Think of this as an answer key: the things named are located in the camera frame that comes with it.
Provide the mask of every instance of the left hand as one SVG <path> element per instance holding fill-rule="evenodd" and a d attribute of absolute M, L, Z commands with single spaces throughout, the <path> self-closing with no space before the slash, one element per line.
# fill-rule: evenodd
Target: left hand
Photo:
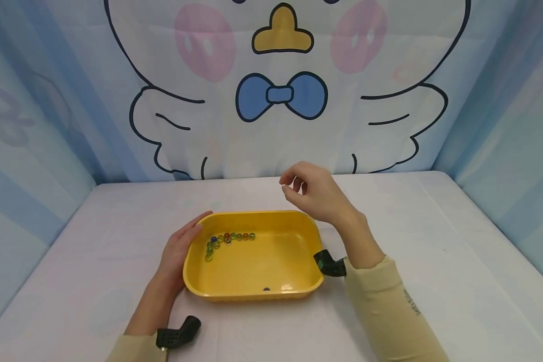
<path fill-rule="evenodd" d="M 183 282 L 183 263 L 189 245 L 202 230 L 202 225 L 198 224 L 198 222 L 212 213 L 213 211 L 206 211 L 189 221 L 183 228 L 173 233 L 165 245 L 156 276 L 170 283 L 175 293 L 179 293 L 185 285 Z"/>

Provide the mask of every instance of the white tablecloth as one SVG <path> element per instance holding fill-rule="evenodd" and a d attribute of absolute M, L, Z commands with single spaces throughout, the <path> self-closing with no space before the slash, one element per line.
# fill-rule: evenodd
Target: white tablecloth
<path fill-rule="evenodd" d="M 396 259 L 452 361 L 543 362 L 543 278 L 440 172 L 336 176 Z M 277 178 L 99 186 L 0 318 L 0 362 L 103 361 L 169 235 L 204 210 L 293 209 Z M 344 249 L 318 224 L 332 255 Z M 375 361 L 343 280 L 299 301 L 210 304 L 183 293 L 170 327 L 203 326 L 176 361 Z"/>

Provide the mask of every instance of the finger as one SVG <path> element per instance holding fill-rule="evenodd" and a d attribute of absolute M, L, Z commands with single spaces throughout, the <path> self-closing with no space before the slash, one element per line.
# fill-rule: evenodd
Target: finger
<path fill-rule="evenodd" d="M 286 200 L 292 203 L 292 205 L 300 210 L 303 208 L 305 209 L 306 197 L 304 195 L 300 195 L 289 186 L 282 186 L 282 191 L 284 192 Z"/>
<path fill-rule="evenodd" d="M 296 179 L 294 180 L 294 187 L 293 187 L 295 192 L 300 191 L 300 186 L 302 186 L 303 182 L 304 182 L 304 180 L 302 180 L 299 177 L 296 177 Z"/>
<path fill-rule="evenodd" d="M 187 231 L 179 238 L 178 243 L 181 243 L 181 245 L 184 245 L 185 247 L 189 247 L 193 239 L 195 239 L 195 237 L 199 235 L 202 229 L 202 224 L 192 226 L 191 228 L 187 229 Z"/>
<path fill-rule="evenodd" d="M 293 180 L 298 176 L 299 178 L 306 180 L 310 170 L 316 167 L 311 163 L 300 161 L 292 167 L 288 168 L 282 176 L 280 176 L 280 184 L 282 185 L 290 185 Z"/>
<path fill-rule="evenodd" d="M 194 218 L 193 220 L 191 220 L 187 224 L 185 224 L 183 226 L 183 228 L 181 228 L 181 229 L 177 230 L 176 232 L 174 232 L 172 237 L 180 238 L 181 236 L 183 236 L 183 234 L 185 234 L 185 232 L 187 232 L 187 230 L 193 228 L 193 226 L 195 226 L 201 219 L 203 219 L 207 215 L 211 215 L 211 214 L 213 214 L 213 211 L 211 211 L 211 210 L 200 214 L 198 217 Z"/>

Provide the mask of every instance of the beige sleeve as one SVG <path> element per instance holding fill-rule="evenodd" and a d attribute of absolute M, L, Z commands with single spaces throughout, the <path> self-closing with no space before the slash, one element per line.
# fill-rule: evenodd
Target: beige sleeve
<path fill-rule="evenodd" d="M 154 336 L 119 336 L 107 362 L 165 362 L 166 351 L 155 344 Z"/>
<path fill-rule="evenodd" d="M 402 284 L 388 256 L 372 269 L 344 259 L 348 297 L 379 362 L 448 362 L 434 332 Z"/>

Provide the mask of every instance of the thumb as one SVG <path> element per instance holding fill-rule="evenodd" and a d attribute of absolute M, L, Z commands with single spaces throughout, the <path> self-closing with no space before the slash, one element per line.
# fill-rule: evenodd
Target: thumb
<path fill-rule="evenodd" d="M 306 197 L 304 195 L 300 195 L 299 193 L 295 192 L 291 187 L 285 185 L 282 186 L 282 191 L 284 192 L 286 200 L 292 203 L 295 207 L 300 210 L 305 207 Z"/>

